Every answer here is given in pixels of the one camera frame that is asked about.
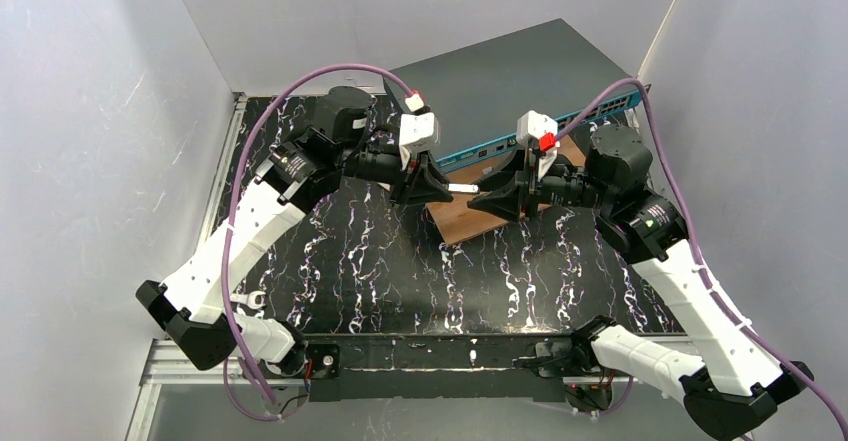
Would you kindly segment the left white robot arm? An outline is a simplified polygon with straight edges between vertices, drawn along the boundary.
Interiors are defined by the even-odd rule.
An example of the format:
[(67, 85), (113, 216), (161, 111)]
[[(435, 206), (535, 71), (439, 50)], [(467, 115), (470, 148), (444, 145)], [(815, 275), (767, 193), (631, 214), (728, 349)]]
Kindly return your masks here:
[(295, 124), (257, 167), (235, 214), (223, 222), (179, 269), (147, 280), (135, 297), (199, 370), (233, 353), (294, 371), (305, 359), (302, 335), (285, 321), (239, 315), (232, 284), (244, 278), (269, 248), (299, 224), (345, 177), (387, 186), (394, 204), (450, 202), (448, 180), (430, 150), (440, 126), (418, 93), (392, 145), (373, 140), (368, 125), (373, 97), (335, 87), (318, 98), (311, 116)]

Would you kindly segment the silver SFP module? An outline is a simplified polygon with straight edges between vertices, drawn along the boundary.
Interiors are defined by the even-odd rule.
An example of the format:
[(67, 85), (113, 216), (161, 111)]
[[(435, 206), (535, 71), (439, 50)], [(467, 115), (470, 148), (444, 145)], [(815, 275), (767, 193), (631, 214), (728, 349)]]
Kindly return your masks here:
[(447, 189), (453, 194), (476, 195), (480, 189), (475, 184), (449, 183)]

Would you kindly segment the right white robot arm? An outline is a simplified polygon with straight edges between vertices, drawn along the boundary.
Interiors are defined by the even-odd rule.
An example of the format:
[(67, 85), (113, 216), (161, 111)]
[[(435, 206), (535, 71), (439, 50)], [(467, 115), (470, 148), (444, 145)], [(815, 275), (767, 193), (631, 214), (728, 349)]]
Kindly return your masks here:
[(477, 181), (469, 207), (507, 221), (540, 206), (595, 211), (601, 238), (661, 297), (694, 345), (685, 353), (597, 316), (564, 343), (546, 342), (521, 367), (539, 376), (607, 368), (634, 376), (680, 403), (707, 435), (732, 440), (759, 427), (812, 380), (798, 361), (781, 361), (747, 335), (748, 321), (696, 262), (687, 223), (648, 184), (650, 150), (621, 125), (597, 129), (583, 166), (558, 152), (556, 122), (529, 112), (519, 120), (517, 150)]

